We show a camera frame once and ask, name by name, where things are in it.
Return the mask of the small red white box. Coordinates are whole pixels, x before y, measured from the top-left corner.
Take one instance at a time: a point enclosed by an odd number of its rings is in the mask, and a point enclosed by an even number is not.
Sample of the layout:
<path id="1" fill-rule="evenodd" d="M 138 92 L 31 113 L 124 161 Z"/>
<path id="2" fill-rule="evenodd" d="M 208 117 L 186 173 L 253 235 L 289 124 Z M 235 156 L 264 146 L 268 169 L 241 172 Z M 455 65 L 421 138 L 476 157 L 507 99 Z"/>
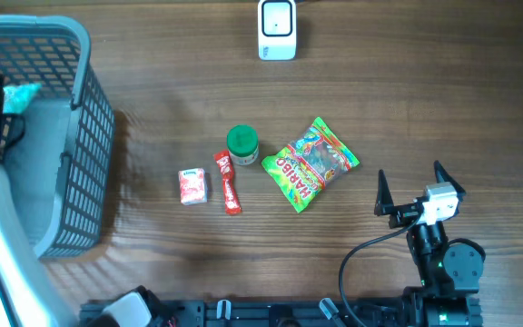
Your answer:
<path id="1" fill-rule="evenodd" d="M 205 171 L 202 168 L 181 170 L 178 173 L 180 197 L 183 205 L 206 203 L 208 189 Z"/>

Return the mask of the green Haribo gummy bag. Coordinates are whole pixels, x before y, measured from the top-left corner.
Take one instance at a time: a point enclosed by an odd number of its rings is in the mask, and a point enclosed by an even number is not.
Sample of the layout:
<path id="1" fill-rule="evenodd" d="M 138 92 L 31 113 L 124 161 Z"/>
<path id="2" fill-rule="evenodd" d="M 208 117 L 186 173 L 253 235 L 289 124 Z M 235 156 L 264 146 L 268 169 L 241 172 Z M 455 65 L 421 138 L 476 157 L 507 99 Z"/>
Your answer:
<path id="1" fill-rule="evenodd" d="M 331 182 L 359 164 L 356 155 L 320 117 L 300 138 L 261 161 L 297 213 L 304 211 Z"/>

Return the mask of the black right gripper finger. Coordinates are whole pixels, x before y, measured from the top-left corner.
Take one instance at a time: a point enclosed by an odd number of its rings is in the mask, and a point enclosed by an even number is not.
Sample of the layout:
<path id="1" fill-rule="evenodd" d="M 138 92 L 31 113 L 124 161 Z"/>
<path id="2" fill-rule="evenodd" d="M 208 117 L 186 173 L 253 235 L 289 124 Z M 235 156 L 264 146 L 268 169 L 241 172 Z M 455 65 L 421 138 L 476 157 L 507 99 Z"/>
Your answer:
<path id="1" fill-rule="evenodd" d="M 449 175 L 439 160 L 434 162 L 433 167 L 437 183 L 450 183 L 454 187 L 457 193 L 457 197 L 462 200 L 463 197 L 467 194 L 465 189 Z"/>
<path id="2" fill-rule="evenodd" d="M 395 206 L 390 193 L 390 188 L 386 175 L 382 169 L 378 174 L 378 191 L 376 203 L 374 207 L 374 214 L 376 216 L 390 215 L 394 212 Z"/>

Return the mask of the green lid white jar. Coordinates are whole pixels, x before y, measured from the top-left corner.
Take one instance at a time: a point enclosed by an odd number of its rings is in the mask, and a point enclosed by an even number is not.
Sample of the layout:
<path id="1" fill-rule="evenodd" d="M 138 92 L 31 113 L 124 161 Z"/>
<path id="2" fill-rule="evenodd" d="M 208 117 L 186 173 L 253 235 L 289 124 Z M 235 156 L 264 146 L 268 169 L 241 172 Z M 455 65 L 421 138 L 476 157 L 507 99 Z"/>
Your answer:
<path id="1" fill-rule="evenodd" d="M 227 149 L 235 164 L 253 164 L 259 155 L 257 132 L 249 125 L 235 125 L 226 137 Z"/>

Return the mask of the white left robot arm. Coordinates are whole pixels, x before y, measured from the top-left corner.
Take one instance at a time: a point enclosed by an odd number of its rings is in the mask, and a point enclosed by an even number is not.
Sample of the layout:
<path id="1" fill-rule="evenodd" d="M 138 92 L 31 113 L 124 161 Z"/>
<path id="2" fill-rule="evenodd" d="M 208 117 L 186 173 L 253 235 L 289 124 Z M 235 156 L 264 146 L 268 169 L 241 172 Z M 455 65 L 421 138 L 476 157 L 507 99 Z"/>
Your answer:
<path id="1" fill-rule="evenodd" d="M 4 120 L 0 75 L 0 134 Z M 78 321 L 46 276 L 18 218 L 0 161 L 0 326 L 147 326 L 152 314 L 141 292 L 121 295 L 93 318 Z"/>

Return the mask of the red candy bar wrapper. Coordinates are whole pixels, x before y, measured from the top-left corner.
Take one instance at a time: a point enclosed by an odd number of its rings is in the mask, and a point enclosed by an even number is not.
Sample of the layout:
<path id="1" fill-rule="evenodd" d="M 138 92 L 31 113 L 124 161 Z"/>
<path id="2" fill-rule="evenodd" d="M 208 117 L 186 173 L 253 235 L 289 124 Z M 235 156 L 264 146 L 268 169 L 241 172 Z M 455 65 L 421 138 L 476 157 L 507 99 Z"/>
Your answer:
<path id="1" fill-rule="evenodd" d="M 233 187 L 234 169 L 229 151 L 220 151 L 213 156 L 213 159 L 217 163 L 222 176 L 225 212 L 227 214 L 241 213 L 242 207 Z"/>

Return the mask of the teal white snack pouch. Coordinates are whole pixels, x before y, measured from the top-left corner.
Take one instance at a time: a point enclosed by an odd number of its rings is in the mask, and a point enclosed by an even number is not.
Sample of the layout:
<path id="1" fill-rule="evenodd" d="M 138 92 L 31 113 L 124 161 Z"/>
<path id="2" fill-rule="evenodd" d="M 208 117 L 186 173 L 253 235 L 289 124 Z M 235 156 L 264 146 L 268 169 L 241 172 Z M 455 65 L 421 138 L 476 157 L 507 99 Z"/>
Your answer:
<path id="1" fill-rule="evenodd" d="M 22 114 L 41 88 L 40 84 L 8 85 L 4 87 L 4 114 Z"/>

